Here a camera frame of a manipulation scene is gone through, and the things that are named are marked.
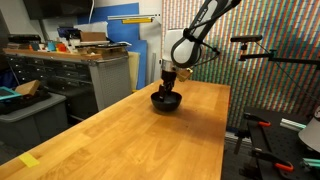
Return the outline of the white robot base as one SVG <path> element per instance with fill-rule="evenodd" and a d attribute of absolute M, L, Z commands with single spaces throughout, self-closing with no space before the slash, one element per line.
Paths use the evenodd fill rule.
<path fill-rule="evenodd" d="M 300 140 L 320 153 L 320 106 L 314 112 L 314 115 L 307 126 L 298 133 Z"/>

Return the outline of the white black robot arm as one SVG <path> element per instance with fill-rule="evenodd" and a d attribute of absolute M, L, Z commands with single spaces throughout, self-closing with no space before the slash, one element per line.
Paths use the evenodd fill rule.
<path fill-rule="evenodd" d="M 203 42 L 214 23 L 241 0 L 205 0 L 191 24 L 184 29 L 169 30 L 165 34 L 161 59 L 159 98 L 161 101 L 174 87 L 177 71 L 195 65 L 201 56 L 201 46 L 215 48 Z"/>

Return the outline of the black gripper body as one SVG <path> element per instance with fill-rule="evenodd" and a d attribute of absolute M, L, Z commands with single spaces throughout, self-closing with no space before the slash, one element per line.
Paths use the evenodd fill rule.
<path fill-rule="evenodd" d="M 166 87 L 173 87 L 177 74 L 175 72 L 168 72 L 163 70 L 161 72 L 161 79 L 163 80 L 163 85 Z"/>

